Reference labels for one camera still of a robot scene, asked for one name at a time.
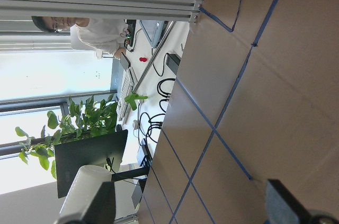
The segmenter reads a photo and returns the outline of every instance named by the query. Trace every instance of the screw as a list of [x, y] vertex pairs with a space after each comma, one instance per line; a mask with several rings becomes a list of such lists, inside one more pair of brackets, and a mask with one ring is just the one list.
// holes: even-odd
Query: screw
[[321, 218], [319, 219], [319, 224], [334, 224], [334, 222], [329, 218]]

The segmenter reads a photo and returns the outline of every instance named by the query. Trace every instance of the white wall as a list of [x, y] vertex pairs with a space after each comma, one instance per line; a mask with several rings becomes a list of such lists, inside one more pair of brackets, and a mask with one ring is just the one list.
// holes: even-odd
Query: white wall
[[56, 182], [2, 194], [0, 195], [1, 223], [53, 223], [59, 215], [63, 202], [64, 198], [57, 197]]

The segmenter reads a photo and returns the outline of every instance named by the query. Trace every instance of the power adapter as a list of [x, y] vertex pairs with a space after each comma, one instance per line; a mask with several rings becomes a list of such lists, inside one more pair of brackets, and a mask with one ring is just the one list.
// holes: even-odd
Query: power adapter
[[166, 65], [176, 74], [178, 72], [181, 58], [175, 53], [167, 53]]

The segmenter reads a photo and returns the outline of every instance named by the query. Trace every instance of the potted plant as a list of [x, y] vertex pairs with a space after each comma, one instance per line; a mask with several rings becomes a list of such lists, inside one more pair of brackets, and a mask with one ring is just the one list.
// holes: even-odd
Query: potted plant
[[[48, 170], [50, 167], [49, 158], [54, 157], [54, 145], [66, 142], [82, 140], [112, 133], [117, 125], [117, 102], [111, 102], [113, 95], [107, 100], [94, 102], [91, 96], [85, 102], [83, 109], [83, 101], [76, 105], [72, 98], [69, 98], [69, 114], [63, 115], [61, 119], [55, 115], [53, 111], [48, 111], [47, 126], [51, 129], [59, 129], [51, 136], [46, 136], [46, 126], [42, 127], [42, 142], [33, 144], [34, 137], [30, 137], [20, 127], [16, 127], [16, 134], [20, 137], [26, 137], [26, 143], [20, 143], [22, 150], [19, 157], [26, 164], [28, 163], [28, 154], [39, 158], [40, 165]], [[55, 160], [51, 163], [51, 173], [56, 178]]]

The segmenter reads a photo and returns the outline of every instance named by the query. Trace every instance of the green object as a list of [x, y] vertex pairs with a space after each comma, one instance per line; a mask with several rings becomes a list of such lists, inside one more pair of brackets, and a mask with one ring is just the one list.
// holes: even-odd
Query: green object
[[[51, 174], [56, 178], [55, 161], [53, 160], [51, 165], [49, 161], [49, 158], [54, 157], [54, 145], [115, 132], [118, 104], [110, 103], [112, 99], [113, 94], [107, 100], [94, 102], [94, 97], [91, 96], [86, 103], [81, 101], [76, 105], [72, 98], [69, 98], [69, 115], [63, 115], [60, 119], [53, 111], [48, 111], [47, 126], [58, 130], [53, 136], [46, 135], [44, 125], [41, 130], [41, 139], [44, 141], [36, 145], [31, 143], [34, 137], [29, 137], [20, 127], [16, 127], [16, 134], [27, 138], [25, 143], [20, 143], [22, 150], [19, 158], [27, 164], [28, 154], [38, 157], [41, 167], [45, 170], [51, 167]], [[72, 124], [71, 118], [74, 118], [75, 124]]]
[[137, 103], [136, 103], [136, 100], [145, 100], [147, 99], [148, 97], [147, 96], [140, 96], [139, 94], [137, 93], [132, 93], [128, 96], [125, 97], [125, 101], [130, 104], [132, 110], [136, 110], [137, 109]]

